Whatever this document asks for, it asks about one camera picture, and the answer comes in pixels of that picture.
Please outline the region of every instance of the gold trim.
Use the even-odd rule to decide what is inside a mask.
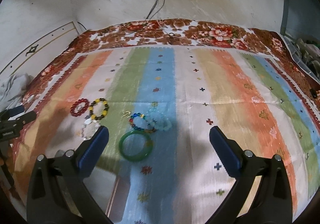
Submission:
[[[51,31],[50,33],[53,33],[54,31],[56,31],[56,30],[58,30],[58,29],[60,29],[60,28],[62,28],[62,27],[64,27],[64,26],[66,26],[66,25],[68,25],[68,24],[73,24],[74,29],[76,29],[74,22],[71,21],[71,22],[69,22],[69,23],[67,23],[67,24],[65,24],[65,25],[62,25],[62,26],[58,27],[57,29],[54,29],[54,30]],[[7,66],[4,67],[4,69],[0,72],[0,75],[1,75],[1,74],[4,72],[4,70],[5,70],[6,68],[8,68],[8,66],[9,66],[18,56],[20,56],[25,50],[29,49],[32,45],[34,45],[35,43],[37,43],[38,41],[40,41],[42,38],[46,37],[46,36],[49,35],[50,33],[47,33],[46,35],[42,36],[41,38],[39,38],[38,40],[36,40],[36,41],[33,42],[32,44],[30,44],[30,45],[29,45],[27,48],[25,48],[22,52],[20,52],[16,57],[14,57],[14,58],[7,64]]]
[[[42,48],[46,47],[48,44],[52,43],[53,41],[57,40],[58,38],[60,38],[61,36],[65,35],[66,33],[70,32],[70,31],[72,31],[72,30],[76,30],[76,28],[72,28],[72,29],[64,32],[63,34],[61,34],[61,35],[59,35],[58,37],[54,38],[53,40],[49,41],[49,42],[46,43],[44,46],[42,46],[40,49],[38,49],[36,52],[34,52],[33,54],[31,54],[27,59],[25,59],[25,60],[23,61],[23,63],[21,63],[21,64],[11,73],[11,75],[14,74],[22,65],[25,64],[25,62],[26,62],[28,59],[30,59],[33,55],[35,55],[37,52],[39,52]]]

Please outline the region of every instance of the green stripe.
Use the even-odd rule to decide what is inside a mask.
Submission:
[[[117,71],[107,92],[108,115],[101,120],[109,129],[109,142],[104,149],[97,166],[118,173],[120,138],[127,132],[129,119],[123,117],[124,111],[132,111],[142,79],[145,64],[149,58],[149,48],[134,48],[126,58],[125,64]]]
[[[251,55],[242,54],[242,56],[251,66],[255,65],[255,68],[252,67],[252,69],[256,71],[258,77],[261,79],[263,84],[268,89],[270,86],[272,86],[272,94],[275,95],[279,100],[282,98],[285,101],[282,104],[279,102],[278,106],[288,115],[288,117],[290,117],[293,128],[297,133],[297,136],[299,136],[300,132],[303,135],[303,138],[299,139],[299,142],[303,152],[305,154],[309,153],[309,159],[306,161],[306,167],[308,173],[308,196],[310,197],[314,194],[314,192],[318,189],[320,185],[320,173],[318,159],[312,145],[309,129],[300,118],[300,115],[291,103],[287,94],[282,89],[281,85],[272,78],[272,76],[265,70],[264,66],[262,66],[258,62],[258,60]]]

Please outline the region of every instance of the gray cloth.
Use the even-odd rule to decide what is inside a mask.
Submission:
[[[31,77],[27,74],[13,74],[0,85],[0,111],[19,106]]]

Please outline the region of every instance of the jade bangle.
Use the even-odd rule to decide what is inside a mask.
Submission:
[[[144,136],[146,142],[143,146],[143,149],[136,155],[126,155],[123,151],[124,147],[123,147],[123,142],[125,141],[125,139],[128,137],[128,136],[131,136],[131,135],[134,135],[134,134],[138,134],[138,135],[142,135]],[[120,151],[120,154],[125,158],[127,159],[128,161],[130,162],[139,162],[145,158],[147,158],[151,151],[152,151],[152,148],[153,148],[153,141],[151,140],[150,136],[145,133],[144,131],[137,131],[137,130],[134,130],[134,131],[130,131],[126,134],[124,134],[120,141],[119,141],[119,151]]]

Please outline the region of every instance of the yellow and black beaded bracelet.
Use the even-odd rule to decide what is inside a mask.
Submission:
[[[93,107],[100,102],[103,103],[104,110],[102,111],[101,116],[96,116],[93,113]],[[109,110],[109,105],[108,105],[108,102],[104,98],[95,99],[89,106],[89,114],[90,114],[92,120],[101,120],[102,118],[104,118],[108,114],[108,110]]]

